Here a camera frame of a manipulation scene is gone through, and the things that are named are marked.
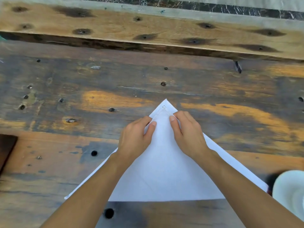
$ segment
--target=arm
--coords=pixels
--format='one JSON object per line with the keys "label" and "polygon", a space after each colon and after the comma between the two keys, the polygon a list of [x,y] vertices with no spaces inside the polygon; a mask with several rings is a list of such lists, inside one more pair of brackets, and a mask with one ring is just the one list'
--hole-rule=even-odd
{"label": "arm", "polygon": [[94,228],[116,184],[127,168],[151,143],[156,122],[143,135],[148,116],[130,123],[121,133],[118,150],[69,197],[41,228]]}
{"label": "arm", "polygon": [[300,228],[304,223],[270,195],[227,164],[208,148],[198,122],[188,113],[179,111],[170,116],[175,140],[212,179],[246,228]]}

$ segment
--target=folded paper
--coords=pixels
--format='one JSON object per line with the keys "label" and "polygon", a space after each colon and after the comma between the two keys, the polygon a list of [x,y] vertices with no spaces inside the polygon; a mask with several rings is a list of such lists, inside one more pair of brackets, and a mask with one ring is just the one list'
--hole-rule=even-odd
{"label": "folded paper", "polygon": [[[150,114],[152,121],[157,122],[152,142],[123,174],[109,201],[164,202],[225,198],[196,162],[179,149],[169,121],[169,116],[175,112],[177,109],[165,99]],[[262,190],[267,191],[266,183],[205,134],[204,137],[210,149],[216,151],[223,160]],[[68,199],[107,160],[108,158],[65,199]]]}

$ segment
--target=forearm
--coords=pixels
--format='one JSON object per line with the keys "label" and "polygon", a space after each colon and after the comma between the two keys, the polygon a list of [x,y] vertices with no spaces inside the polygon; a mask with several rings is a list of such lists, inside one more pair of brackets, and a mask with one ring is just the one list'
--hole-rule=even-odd
{"label": "forearm", "polygon": [[41,227],[95,227],[112,191],[130,165],[130,162],[113,153]]}
{"label": "forearm", "polygon": [[207,150],[195,161],[220,189],[246,228],[303,227],[300,219],[227,164],[215,151]]}

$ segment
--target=fingernail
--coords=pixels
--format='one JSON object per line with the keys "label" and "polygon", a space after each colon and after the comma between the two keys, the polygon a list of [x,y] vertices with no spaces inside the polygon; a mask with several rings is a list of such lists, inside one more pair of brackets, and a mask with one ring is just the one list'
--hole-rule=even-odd
{"label": "fingernail", "polygon": [[174,116],[170,116],[169,119],[170,119],[170,122],[173,122],[175,120],[175,117]]}

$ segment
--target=black marbled strip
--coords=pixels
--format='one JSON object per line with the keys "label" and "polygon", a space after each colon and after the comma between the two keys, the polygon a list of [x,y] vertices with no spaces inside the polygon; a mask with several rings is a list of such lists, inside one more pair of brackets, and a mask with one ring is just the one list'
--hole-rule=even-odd
{"label": "black marbled strip", "polygon": [[142,6],[155,6],[155,7],[175,8],[175,9],[196,10],[196,11],[204,11],[204,12],[304,21],[304,12],[252,8],[252,7],[244,7],[244,6],[236,6],[236,5],[222,5],[222,4],[178,1],[178,0],[90,0],[90,1],[142,5]]}

